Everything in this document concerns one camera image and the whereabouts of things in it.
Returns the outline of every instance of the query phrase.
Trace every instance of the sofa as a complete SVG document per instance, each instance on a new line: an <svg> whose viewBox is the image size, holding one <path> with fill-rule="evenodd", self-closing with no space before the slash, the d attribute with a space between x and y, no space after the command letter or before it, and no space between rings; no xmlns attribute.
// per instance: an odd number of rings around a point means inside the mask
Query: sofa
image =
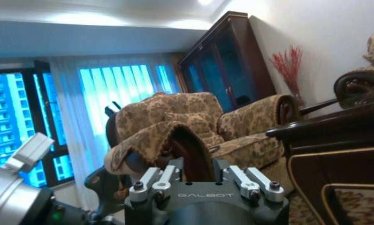
<svg viewBox="0 0 374 225"><path fill-rule="evenodd" d="M257 167L285 188L291 201L290 220L317 224L294 192L283 144L265 134L270 127L298 119L295 100L289 95L270 96L229 113L209 92L153 96L116 113L118 144L106 155L104 168L138 180L149 166L163 169L169 160L183 156L183 179L210 181L211 158L226 159L241 168ZM125 186L118 197L126 197Z"/></svg>

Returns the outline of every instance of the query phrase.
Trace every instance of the wooden cabinet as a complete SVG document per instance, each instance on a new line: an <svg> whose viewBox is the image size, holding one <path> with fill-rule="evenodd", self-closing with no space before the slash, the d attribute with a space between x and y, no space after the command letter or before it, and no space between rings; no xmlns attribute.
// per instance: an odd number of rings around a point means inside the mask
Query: wooden cabinet
<svg viewBox="0 0 374 225"><path fill-rule="evenodd" d="M189 92L214 93L226 112L275 94L246 13L225 14L179 68Z"/></svg>

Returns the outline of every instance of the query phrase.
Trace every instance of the metal bracket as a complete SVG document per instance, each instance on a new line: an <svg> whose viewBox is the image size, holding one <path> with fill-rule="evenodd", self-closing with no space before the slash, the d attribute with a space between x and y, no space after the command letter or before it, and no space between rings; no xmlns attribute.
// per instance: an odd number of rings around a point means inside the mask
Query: metal bracket
<svg viewBox="0 0 374 225"><path fill-rule="evenodd" d="M171 188L170 181L174 180L181 180L181 169L178 169L174 165L169 165L165 168L159 181L153 185L154 190L157 192L162 192L163 198L169 196L169 189Z"/></svg>
<svg viewBox="0 0 374 225"><path fill-rule="evenodd" d="M226 178L226 180L234 180L239 186L241 195L245 198L255 201L259 199L261 187L249 179L238 166L231 165L223 170L223 178Z"/></svg>
<svg viewBox="0 0 374 225"><path fill-rule="evenodd" d="M20 171L28 173L38 164L39 160L48 153L52 144L52 139L50 139L44 134L36 133L19 147L2 167L12 173L18 173Z"/></svg>
<svg viewBox="0 0 374 225"><path fill-rule="evenodd" d="M150 167L139 183L141 186L134 185L130 188L130 200L133 202L143 202L149 198L149 190L151 189L153 183L157 182L162 175L162 170L158 167Z"/></svg>
<svg viewBox="0 0 374 225"><path fill-rule="evenodd" d="M270 181L263 173L255 168L246 169L247 177L259 184L261 190L265 193L265 197L269 201L282 202L285 197L285 189L275 181Z"/></svg>

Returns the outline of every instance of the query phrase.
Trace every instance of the cabinet glass door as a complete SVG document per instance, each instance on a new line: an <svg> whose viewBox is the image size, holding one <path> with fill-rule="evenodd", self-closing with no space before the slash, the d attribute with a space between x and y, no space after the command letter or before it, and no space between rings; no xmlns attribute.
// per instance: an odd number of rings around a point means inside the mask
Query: cabinet glass door
<svg viewBox="0 0 374 225"><path fill-rule="evenodd" d="M234 93L237 107L242 107L258 99L253 78L245 73L230 33L215 44L230 83L229 90Z"/></svg>
<svg viewBox="0 0 374 225"><path fill-rule="evenodd" d="M194 63L191 63L186 70L187 70L186 74L189 75L189 86L190 86L191 92L205 91L203 83L202 83L202 80L201 80L199 74L198 74L197 65Z"/></svg>
<svg viewBox="0 0 374 225"><path fill-rule="evenodd" d="M227 94L227 86L222 78L221 68L211 50L213 48L210 48L201 57L202 73L209 91L217 96L223 111L229 112L233 110L233 104Z"/></svg>

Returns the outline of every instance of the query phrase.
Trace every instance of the white sheer curtain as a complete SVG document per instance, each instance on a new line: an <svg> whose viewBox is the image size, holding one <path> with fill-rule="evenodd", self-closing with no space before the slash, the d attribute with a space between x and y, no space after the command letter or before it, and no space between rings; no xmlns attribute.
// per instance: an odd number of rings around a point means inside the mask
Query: white sheer curtain
<svg viewBox="0 0 374 225"><path fill-rule="evenodd" d="M52 57L51 72L82 206L94 210L98 196L83 181L108 150L104 107L139 102L155 92L179 92L170 55Z"/></svg>

